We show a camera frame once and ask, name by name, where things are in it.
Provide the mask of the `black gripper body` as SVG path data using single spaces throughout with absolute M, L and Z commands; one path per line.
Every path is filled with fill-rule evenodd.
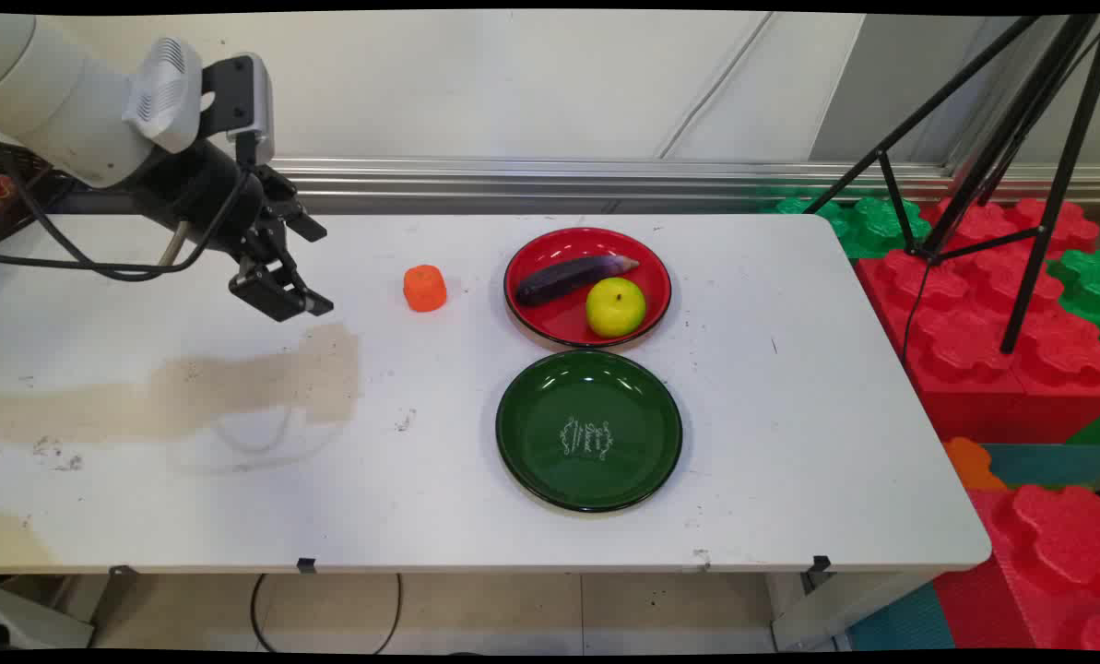
M 185 243 L 229 254 L 237 262 L 295 266 L 287 217 L 297 186 L 268 165 L 245 168 L 208 140 L 163 155 L 129 186 L 141 215 L 173 232 L 160 256 L 170 267 Z

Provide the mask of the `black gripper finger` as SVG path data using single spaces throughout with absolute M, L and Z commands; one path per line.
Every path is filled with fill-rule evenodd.
M 283 173 L 276 171 L 270 165 L 257 165 L 254 169 L 264 193 L 266 215 L 279 219 L 288 230 L 297 232 L 309 243 L 317 243 L 329 234 L 321 223 L 308 213 L 298 198 L 297 186 Z
M 239 251 L 237 276 L 229 291 L 275 321 L 293 316 L 324 316 L 336 305 L 306 286 L 287 240 L 280 232 L 248 231 Z

